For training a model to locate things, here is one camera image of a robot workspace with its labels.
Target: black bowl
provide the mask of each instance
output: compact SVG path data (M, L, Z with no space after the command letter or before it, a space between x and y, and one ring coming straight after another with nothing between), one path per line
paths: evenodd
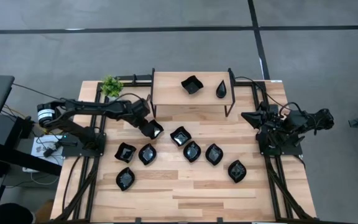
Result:
M227 170L234 183L240 182L246 175L247 169L239 160L234 161Z
M187 146L183 150L183 155L189 162L194 162L201 155L201 148L194 141L187 144Z
M185 81L182 81L181 85L189 94L196 93L200 88L204 87L195 75L188 77Z
M125 191L135 182L135 174L129 167L123 169L116 177L118 187Z
M186 131L186 129L183 126L180 126L178 129L176 129L171 134L172 140L178 145L182 146L187 141L191 139L191 134Z
M140 131L150 139L155 139L164 131L164 129L155 120L152 120L142 127Z
M223 158L223 151L214 143L206 150L205 157L212 165L216 166Z
M118 147L117 153L114 155L114 157L118 160L124 161L126 163L129 163L134 157L136 148L134 146L125 144L124 142L121 143Z
M156 155L157 155L157 151L154 149L154 147L151 144L145 145L139 151L139 159L143 162L145 166L153 162Z

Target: white label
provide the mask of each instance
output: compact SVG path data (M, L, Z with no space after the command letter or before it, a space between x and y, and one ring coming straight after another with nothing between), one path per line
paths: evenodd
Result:
M43 113L55 113L55 111L52 110L52 109L40 110L40 111L38 112L38 116L40 116L40 115L43 114Z
M43 113L41 115L38 115L38 120L41 120L42 118L45 118L45 117L51 118L52 114L51 113Z

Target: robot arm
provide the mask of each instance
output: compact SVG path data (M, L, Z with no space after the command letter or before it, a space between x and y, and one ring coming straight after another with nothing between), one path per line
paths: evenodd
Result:
M38 121L47 130L61 129L70 133L84 144L95 142L96 134L93 128L82 127L70 118L76 114L105 115L117 121L123 119L142 133L155 139L162 131L157 122L148 122L145 117L150 113L149 104L145 99L134 103L128 100L115 100L110 103L92 103L76 100L56 100L37 106Z
M299 134L314 130L331 129L334 118L328 109L321 109L317 113L310 114L306 111L292 110L285 119L281 112L270 110L262 102L256 112L241 113L241 116L255 129L259 129L256 140L260 144L260 150L264 154L301 154L299 143L304 136Z

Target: black teardrop-shaped object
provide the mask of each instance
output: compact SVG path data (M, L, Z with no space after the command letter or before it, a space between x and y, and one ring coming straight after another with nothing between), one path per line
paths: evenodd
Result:
M129 167L123 169L116 177L118 187L125 191L135 182L135 174Z
M155 159L156 155L157 155L157 151L150 143L145 145L139 151L139 159L143 162L145 166L150 164Z
M222 80L221 84L217 87L216 96L218 98L224 98L226 96L226 85L224 84L224 80Z
M184 145L187 141L189 141L191 139L191 134L188 131L186 131L186 129L183 126L180 126L179 128L177 128L170 135L171 135L172 140L178 146Z
M216 166L223 158L223 151L214 143L207 148L205 157L212 165Z
M192 75L185 81L182 81L181 85L189 94L196 93L199 89L204 87L203 83L201 83L195 75Z
M124 142L119 145L117 153L114 155L114 157L118 160L124 161L126 163L129 163L134 157L134 153L136 151L136 148L134 146L125 144Z
M187 144L187 146L183 150L183 155L189 162L194 162L201 155L201 148L194 141Z
M227 170L234 183L240 182L247 174L247 169L239 160L234 161Z

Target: electronic device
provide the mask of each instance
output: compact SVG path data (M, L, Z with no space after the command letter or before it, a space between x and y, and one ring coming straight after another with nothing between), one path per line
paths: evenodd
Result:
M0 145L11 150L19 138L27 138L32 129L30 119L0 114Z

